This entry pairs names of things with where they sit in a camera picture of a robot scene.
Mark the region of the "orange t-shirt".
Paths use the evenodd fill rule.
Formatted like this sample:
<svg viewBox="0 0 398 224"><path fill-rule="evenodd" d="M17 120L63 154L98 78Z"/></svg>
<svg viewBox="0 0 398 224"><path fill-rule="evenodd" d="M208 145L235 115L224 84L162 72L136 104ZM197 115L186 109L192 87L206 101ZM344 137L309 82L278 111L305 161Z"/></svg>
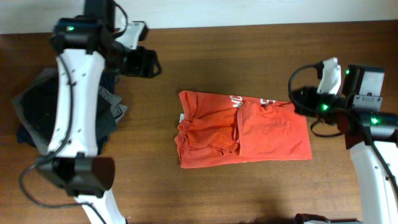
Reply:
<svg viewBox="0 0 398 224"><path fill-rule="evenodd" d="M178 96L183 169L312 159L307 120L291 102L188 90Z"/></svg>

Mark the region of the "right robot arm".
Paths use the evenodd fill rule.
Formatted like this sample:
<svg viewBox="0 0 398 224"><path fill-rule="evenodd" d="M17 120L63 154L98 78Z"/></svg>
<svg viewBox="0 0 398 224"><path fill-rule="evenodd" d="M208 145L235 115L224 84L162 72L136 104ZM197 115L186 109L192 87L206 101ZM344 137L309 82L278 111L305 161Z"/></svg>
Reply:
<svg viewBox="0 0 398 224"><path fill-rule="evenodd" d="M295 112L335 125L358 178L362 223L397 223L397 115L380 110L382 68L318 62L289 79Z"/></svg>

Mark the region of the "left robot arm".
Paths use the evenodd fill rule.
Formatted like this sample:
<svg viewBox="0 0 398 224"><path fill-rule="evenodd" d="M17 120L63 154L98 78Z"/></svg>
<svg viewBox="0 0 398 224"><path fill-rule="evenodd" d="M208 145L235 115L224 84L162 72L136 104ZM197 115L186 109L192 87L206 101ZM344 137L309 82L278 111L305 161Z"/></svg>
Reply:
<svg viewBox="0 0 398 224"><path fill-rule="evenodd" d="M51 43L57 55L55 127L46 155L33 169L73 197L92 223L125 223L112 186L115 163L101 157L95 133L100 80L104 72L154 78L160 66L154 50L139 46L148 33L142 21L116 27L121 6L86 1L83 14L60 19Z"/></svg>

